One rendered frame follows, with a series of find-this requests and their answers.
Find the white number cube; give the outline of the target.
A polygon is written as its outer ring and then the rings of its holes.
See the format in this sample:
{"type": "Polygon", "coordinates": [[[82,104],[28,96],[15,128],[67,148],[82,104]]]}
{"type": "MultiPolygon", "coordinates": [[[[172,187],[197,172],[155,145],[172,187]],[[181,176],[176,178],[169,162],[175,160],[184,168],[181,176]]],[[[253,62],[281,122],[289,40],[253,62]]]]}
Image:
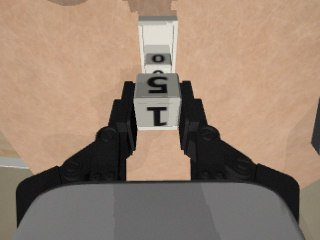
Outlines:
{"type": "Polygon", "coordinates": [[[177,130],[182,96],[177,73],[137,74],[134,108],[138,130],[177,130]]]}
{"type": "Polygon", "coordinates": [[[170,53],[147,53],[145,73],[172,73],[170,53]]]}

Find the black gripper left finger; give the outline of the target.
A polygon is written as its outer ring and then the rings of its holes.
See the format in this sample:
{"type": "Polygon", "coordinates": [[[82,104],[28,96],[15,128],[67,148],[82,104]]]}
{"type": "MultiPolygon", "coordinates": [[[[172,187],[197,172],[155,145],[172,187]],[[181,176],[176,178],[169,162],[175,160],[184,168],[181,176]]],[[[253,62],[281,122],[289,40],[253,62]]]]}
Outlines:
{"type": "Polygon", "coordinates": [[[137,141],[135,84],[124,82],[121,99],[113,102],[108,126],[98,130],[95,141],[62,166],[28,177],[17,186],[17,228],[33,200],[50,188],[83,181],[126,181],[126,159],[136,151],[137,141]]]}

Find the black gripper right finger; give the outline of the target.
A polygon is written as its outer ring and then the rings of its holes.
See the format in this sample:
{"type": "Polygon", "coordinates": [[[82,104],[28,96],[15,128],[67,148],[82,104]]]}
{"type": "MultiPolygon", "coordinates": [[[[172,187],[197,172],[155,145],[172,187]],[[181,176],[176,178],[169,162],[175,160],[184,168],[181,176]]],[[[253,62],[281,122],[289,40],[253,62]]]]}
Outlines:
{"type": "Polygon", "coordinates": [[[180,83],[179,122],[181,150],[190,158],[190,180],[245,180],[268,186],[286,201],[299,225],[300,188],[291,176],[255,164],[248,156],[221,140],[208,125],[201,99],[194,99],[191,81],[180,83]]]}

